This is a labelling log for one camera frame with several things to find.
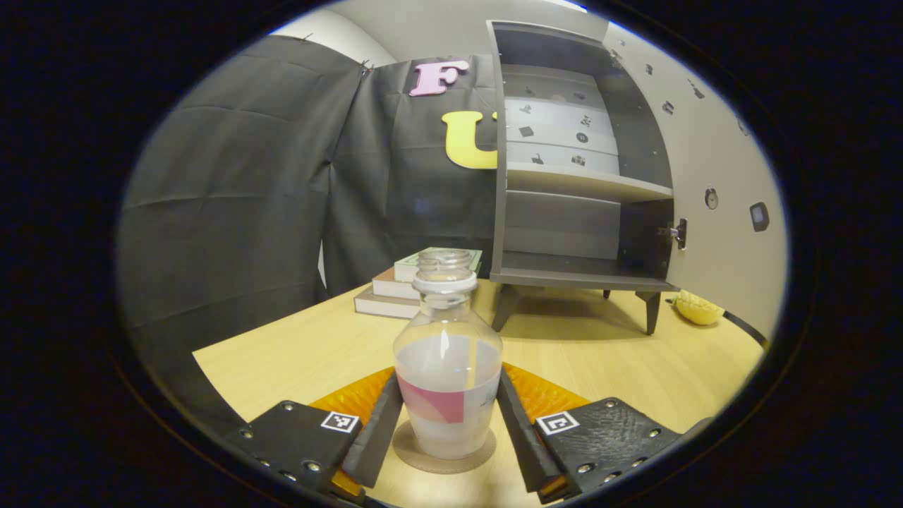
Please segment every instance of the round coaster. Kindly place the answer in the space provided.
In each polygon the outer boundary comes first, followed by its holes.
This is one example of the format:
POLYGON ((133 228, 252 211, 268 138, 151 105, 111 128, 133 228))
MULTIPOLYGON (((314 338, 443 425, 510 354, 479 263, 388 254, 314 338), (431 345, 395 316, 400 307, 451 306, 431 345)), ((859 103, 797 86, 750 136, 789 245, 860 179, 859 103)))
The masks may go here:
POLYGON ((462 458, 447 460, 427 455, 421 451, 417 446, 414 428, 411 427, 411 421, 408 420, 396 430, 395 436, 392 437, 392 448, 398 454, 398 458, 411 467, 437 475, 454 475, 476 469, 489 460, 496 451, 496 435, 490 429, 486 435, 486 442, 479 450, 462 458))

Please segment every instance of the pink label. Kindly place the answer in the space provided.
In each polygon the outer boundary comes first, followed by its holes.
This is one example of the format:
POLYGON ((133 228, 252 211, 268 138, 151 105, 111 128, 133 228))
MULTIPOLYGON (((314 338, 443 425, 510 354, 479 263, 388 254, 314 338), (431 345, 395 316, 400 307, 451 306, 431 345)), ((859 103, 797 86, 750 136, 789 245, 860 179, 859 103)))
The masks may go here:
POLYGON ((407 410, 422 419, 439 423, 464 421, 463 391, 430 391, 417 388, 398 376, 402 398, 407 410))

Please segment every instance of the gray cabinet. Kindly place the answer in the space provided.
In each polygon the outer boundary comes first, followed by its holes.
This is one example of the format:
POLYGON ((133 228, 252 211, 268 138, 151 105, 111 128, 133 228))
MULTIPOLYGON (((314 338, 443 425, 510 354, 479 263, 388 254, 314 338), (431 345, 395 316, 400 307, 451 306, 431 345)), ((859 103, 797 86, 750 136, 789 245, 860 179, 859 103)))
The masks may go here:
MULTIPOLYGON (((491 278, 650 301, 674 289, 665 281, 671 240, 661 234, 674 223, 671 174, 636 84, 599 41, 536 25, 489 29, 505 105, 491 278)), ((515 293, 503 288, 505 299, 515 293)), ((500 305, 497 328, 512 305, 500 305)))
POLYGON ((616 24, 601 42, 487 25, 505 105, 490 271, 503 284, 497 329, 516 287, 530 285, 636 291, 651 333, 658 293, 680 287, 770 338, 791 246, 768 158, 731 106, 616 24))

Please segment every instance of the book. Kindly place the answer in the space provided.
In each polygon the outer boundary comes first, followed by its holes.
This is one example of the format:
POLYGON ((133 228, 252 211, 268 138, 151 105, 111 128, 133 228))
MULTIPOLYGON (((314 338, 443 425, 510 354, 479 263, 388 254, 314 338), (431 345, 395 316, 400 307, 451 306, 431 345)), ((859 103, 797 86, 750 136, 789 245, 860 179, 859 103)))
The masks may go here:
MULTIPOLYGON (((421 250, 420 252, 427 252, 430 250, 444 250, 451 249, 450 247, 428 247, 426 249, 421 250)), ((479 271, 479 256, 483 253, 482 250, 475 249, 465 249, 470 253, 470 269, 474 272, 479 271)), ((413 282, 414 275, 417 273, 417 257, 420 256, 420 252, 415 252, 411 254, 407 258, 396 261, 395 264, 395 277, 398 282, 413 282)))
POLYGON ((373 294, 376 296, 393 296, 420 300, 420 292, 411 287, 410 282, 399 282, 395 278, 395 267, 392 267, 373 278, 373 294))
POLYGON ((374 295, 371 284, 354 297, 354 310, 361 314, 411 319, 420 311, 420 300, 374 295))

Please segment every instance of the wooden table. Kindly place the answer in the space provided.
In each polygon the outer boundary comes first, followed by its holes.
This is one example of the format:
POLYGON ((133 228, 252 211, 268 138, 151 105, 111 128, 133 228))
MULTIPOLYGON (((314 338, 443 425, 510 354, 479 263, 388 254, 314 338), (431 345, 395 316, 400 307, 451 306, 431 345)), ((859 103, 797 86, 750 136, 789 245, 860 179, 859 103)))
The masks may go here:
MULTIPOLYGON (((499 285, 479 281, 473 309, 492 322, 499 285)), ((349 291, 297 314, 198 350, 194 357, 245 420, 280 400, 309 403, 393 364, 392 342, 406 320, 354 312, 349 291)), ((655 335, 633 293, 524 288, 502 329, 502 359, 589 400, 618 397, 675 432, 715 415, 755 368, 762 349, 720 319, 700 327, 662 306, 655 335)), ((402 409, 398 424, 408 420, 402 409)), ((494 409, 493 457, 475 470, 433 475, 390 447, 368 495, 400 506, 539 506, 528 494, 504 421, 494 409)))

